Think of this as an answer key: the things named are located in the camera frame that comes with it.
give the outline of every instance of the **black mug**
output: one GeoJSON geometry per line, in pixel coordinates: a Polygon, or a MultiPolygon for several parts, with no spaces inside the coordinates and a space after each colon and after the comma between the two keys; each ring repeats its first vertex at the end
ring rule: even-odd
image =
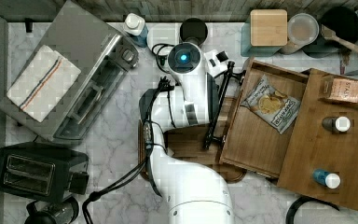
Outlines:
{"type": "Polygon", "coordinates": [[[182,42],[190,42],[197,46],[202,45],[208,36],[208,28],[204,21],[197,18],[185,20],[180,27],[182,42]]]}

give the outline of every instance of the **chip bag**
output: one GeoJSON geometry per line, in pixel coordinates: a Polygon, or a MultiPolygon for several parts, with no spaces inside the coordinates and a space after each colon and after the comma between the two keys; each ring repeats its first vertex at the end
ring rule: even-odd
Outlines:
{"type": "Polygon", "coordinates": [[[264,75],[241,105],[249,108],[282,134],[297,117],[301,103],[275,90],[264,75]]]}

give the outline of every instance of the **oven knob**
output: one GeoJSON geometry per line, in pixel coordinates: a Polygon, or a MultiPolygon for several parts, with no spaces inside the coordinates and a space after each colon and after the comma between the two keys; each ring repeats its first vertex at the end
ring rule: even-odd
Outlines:
{"type": "Polygon", "coordinates": [[[126,62],[126,63],[130,63],[133,59],[133,57],[135,56],[134,53],[132,53],[132,51],[130,51],[129,49],[124,50],[123,54],[121,55],[121,58],[126,62]]]}

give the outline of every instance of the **small bottle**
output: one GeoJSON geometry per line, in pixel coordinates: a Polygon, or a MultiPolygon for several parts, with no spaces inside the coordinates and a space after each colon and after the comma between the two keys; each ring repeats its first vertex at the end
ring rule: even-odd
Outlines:
{"type": "Polygon", "coordinates": [[[322,121],[322,126],[332,133],[345,133],[351,127],[351,121],[347,117],[327,117],[322,121]]]}
{"type": "Polygon", "coordinates": [[[338,175],[327,172],[323,169],[316,169],[313,172],[313,179],[323,186],[327,186],[330,189],[338,188],[341,183],[341,179],[338,175]]]}
{"type": "Polygon", "coordinates": [[[124,21],[123,29],[136,45],[141,48],[147,47],[148,30],[144,18],[130,13],[124,21]]]}

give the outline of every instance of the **wooden spoon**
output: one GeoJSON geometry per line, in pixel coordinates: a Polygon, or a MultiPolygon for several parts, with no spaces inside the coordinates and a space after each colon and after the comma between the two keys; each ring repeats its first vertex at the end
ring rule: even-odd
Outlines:
{"type": "Polygon", "coordinates": [[[338,42],[338,44],[345,46],[348,49],[351,49],[351,50],[355,51],[356,53],[358,53],[358,45],[354,45],[351,42],[348,42],[344,39],[339,38],[338,36],[336,36],[336,32],[334,30],[331,30],[331,29],[325,27],[324,25],[322,25],[321,33],[322,33],[322,36],[324,37],[324,39],[336,41],[336,42],[338,42]]]}

